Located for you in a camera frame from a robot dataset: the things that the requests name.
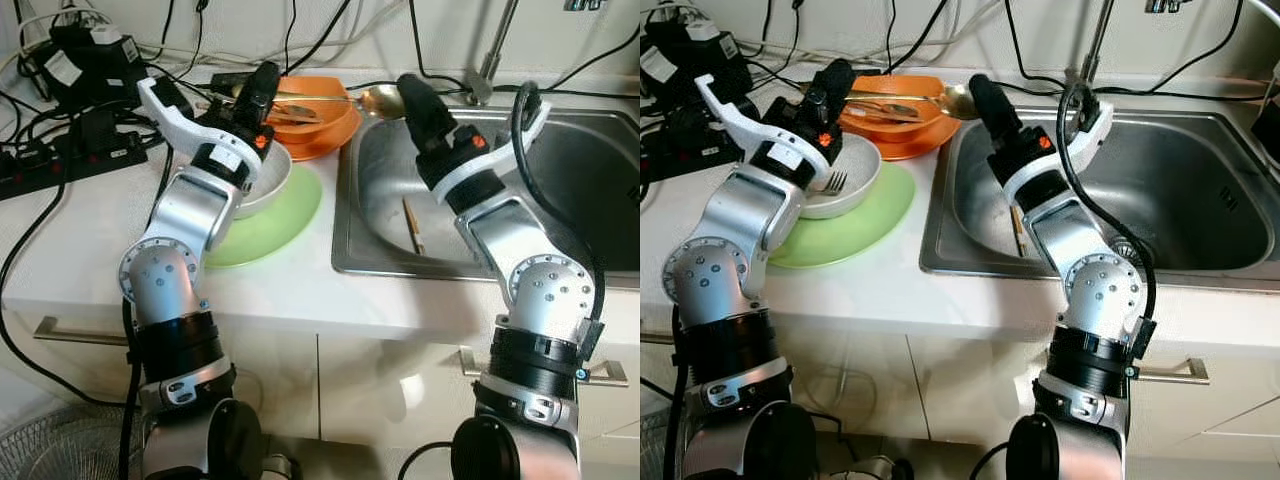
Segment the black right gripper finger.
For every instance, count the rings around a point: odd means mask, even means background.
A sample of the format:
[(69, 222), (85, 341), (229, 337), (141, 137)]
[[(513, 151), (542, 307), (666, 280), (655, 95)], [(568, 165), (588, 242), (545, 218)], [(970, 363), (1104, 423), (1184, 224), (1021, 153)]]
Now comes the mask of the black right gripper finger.
[(457, 120), (440, 93), (419, 78), (419, 141), (440, 141), (457, 127)]
[(1005, 140), (1021, 129), (1021, 120), (1004, 90), (986, 78), (986, 128), (993, 140)]
[(993, 146), (1002, 148), (1009, 134), (1009, 99), (1004, 90), (986, 74), (974, 74), (968, 81), (975, 110), (979, 113)]
[(404, 73), (398, 78), (398, 91), (404, 105), (404, 122), (419, 151), (429, 150), (438, 133), (434, 125), (435, 90), (421, 77)]

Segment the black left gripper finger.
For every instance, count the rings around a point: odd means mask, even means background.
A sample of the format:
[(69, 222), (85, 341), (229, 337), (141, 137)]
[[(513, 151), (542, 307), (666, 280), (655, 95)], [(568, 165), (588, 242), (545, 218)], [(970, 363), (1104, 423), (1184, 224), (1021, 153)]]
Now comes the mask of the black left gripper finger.
[(269, 63), (261, 64), (241, 86), (236, 97), (236, 123), (259, 128), (269, 111)]
[(852, 65), (845, 59), (835, 59), (824, 69), (824, 128), (838, 125), (838, 118), (846, 105), (846, 97), (855, 82)]
[(280, 68), (274, 61), (264, 61), (255, 72), (255, 129), (261, 131), (268, 122), (279, 88)]
[(835, 124), (833, 95), (829, 92), (829, 82), (835, 78), (836, 67), (837, 61), (831, 61), (826, 68), (818, 70), (808, 84), (801, 102), (801, 118), (808, 125), (829, 129)]

